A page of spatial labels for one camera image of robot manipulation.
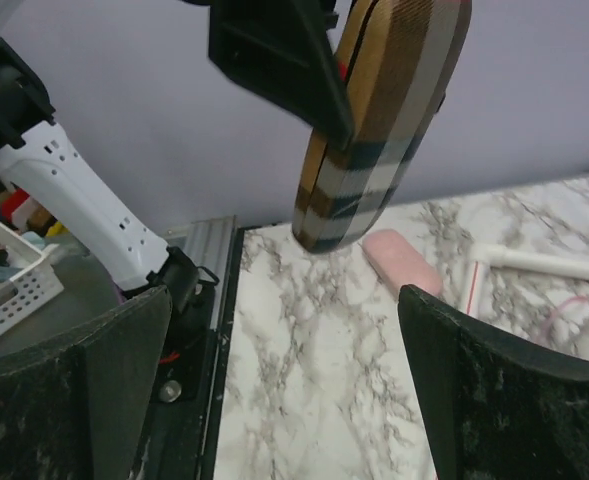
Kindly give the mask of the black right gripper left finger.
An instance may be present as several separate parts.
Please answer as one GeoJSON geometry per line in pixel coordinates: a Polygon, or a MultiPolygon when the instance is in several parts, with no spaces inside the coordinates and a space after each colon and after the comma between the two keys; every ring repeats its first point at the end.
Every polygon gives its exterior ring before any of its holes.
{"type": "Polygon", "coordinates": [[[0,357],[0,479],[126,479],[171,299],[154,288],[0,357]]]}

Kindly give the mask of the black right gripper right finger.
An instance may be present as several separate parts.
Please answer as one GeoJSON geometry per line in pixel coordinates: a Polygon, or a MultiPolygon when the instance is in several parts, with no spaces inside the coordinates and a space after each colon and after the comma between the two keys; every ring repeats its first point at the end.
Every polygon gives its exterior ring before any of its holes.
{"type": "Polygon", "coordinates": [[[589,361],[412,285],[398,317],[438,478],[589,479],[589,361]]]}

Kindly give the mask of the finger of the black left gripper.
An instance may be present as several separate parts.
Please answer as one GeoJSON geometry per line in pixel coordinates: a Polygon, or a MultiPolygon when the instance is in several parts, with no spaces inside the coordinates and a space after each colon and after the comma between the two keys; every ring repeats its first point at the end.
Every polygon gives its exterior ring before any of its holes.
{"type": "Polygon", "coordinates": [[[209,59],[232,82],[290,112],[343,149],[354,135],[344,80],[327,31],[334,1],[210,3],[209,59]]]}

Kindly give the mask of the plaid glasses case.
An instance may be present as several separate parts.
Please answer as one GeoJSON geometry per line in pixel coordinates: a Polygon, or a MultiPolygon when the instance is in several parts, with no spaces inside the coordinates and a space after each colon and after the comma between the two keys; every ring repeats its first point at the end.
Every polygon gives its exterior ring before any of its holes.
{"type": "Polygon", "coordinates": [[[355,1],[336,50],[355,134],[345,149],[313,131],[292,233],[309,253],[374,225],[438,113],[472,15],[469,1],[355,1]]]}

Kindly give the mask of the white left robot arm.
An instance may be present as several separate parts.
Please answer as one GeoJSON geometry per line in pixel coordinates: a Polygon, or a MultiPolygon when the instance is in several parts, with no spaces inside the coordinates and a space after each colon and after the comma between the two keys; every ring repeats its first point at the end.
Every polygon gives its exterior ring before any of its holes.
{"type": "MultiPolygon", "coordinates": [[[[18,8],[0,1],[0,32],[18,8]]],[[[208,55],[240,87],[345,148],[355,133],[344,77],[327,33],[331,1],[211,1],[208,55]]],[[[0,180],[49,210],[94,254],[127,297],[165,287],[194,292],[199,271],[149,231],[83,160],[54,118],[49,94],[0,35],[0,180]]]]}

